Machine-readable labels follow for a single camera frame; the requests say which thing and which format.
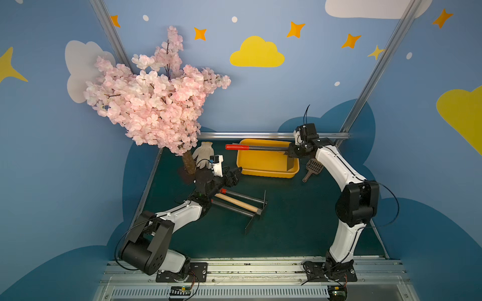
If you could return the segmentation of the red grip rake back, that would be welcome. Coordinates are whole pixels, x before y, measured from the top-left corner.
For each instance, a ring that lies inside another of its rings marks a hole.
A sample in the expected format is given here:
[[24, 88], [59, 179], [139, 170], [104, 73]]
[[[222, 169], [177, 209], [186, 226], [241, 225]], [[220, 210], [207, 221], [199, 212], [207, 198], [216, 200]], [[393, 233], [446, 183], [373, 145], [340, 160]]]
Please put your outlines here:
[[237, 151], [237, 165], [242, 169], [267, 173], [297, 173], [299, 160], [287, 155], [289, 142], [248, 141], [247, 144], [226, 144], [227, 151]]

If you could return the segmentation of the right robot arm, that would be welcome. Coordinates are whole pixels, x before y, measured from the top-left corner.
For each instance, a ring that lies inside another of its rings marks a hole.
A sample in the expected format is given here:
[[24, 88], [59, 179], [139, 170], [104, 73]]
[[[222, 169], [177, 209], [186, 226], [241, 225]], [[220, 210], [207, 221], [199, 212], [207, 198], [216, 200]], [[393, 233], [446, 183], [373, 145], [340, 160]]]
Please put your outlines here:
[[377, 214], [380, 185], [367, 180], [341, 155], [330, 140], [318, 135], [304, 137], [294, 132], [294, 142], [289, 155], [295, 158], [313, 157], [330, 173], [340, 187], [340, 197], [335, 205], [339, 219], [335, 239], [326, 255], [334, 269], [353, 260], [353, 253], [363, 229]]

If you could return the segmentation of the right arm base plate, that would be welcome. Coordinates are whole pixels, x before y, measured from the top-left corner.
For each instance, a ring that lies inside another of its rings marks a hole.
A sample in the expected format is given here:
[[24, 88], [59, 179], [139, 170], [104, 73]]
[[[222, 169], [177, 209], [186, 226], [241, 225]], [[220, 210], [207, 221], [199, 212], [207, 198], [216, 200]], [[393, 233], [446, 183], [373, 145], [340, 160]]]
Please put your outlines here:
[[357, 282], [358, 278], [353, 267], [354, 261], [336, 263], [332, 261], [305, 261], [303, 269], [308, 282]]

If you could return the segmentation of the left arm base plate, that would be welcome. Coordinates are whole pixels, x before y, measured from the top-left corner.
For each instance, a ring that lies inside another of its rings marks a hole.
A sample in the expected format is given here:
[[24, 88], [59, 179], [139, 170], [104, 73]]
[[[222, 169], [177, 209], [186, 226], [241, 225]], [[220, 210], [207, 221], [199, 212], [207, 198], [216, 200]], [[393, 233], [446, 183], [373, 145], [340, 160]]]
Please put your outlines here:
[[206, 282], [208, 272], [207, 262], [190, 262], [184, 264], [178, 273], [174, 272], [158, 272], [156, 274], [157, 283], [188, 283], [188, 282]]

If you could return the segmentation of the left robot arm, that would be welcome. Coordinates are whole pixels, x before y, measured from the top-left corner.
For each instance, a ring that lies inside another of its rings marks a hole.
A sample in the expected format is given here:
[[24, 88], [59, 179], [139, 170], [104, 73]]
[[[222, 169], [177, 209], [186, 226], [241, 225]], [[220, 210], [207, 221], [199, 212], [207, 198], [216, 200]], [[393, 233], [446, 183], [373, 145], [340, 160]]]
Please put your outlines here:
[[124, 234], [123, 245], [115, 248], [115, 259], [147, 275], [169, 272], [180, 280], [186, 279], [190, 274], [190, 258], [169, 249], [169, 244], [173, 233], [207, 214], [215, 194], [240, 181], [242, 168], [222, 168], [221, 171], [221, 176], [211, 169], [198, 171], [195, 189], [179, 206], [159, 213], [143, 211]]

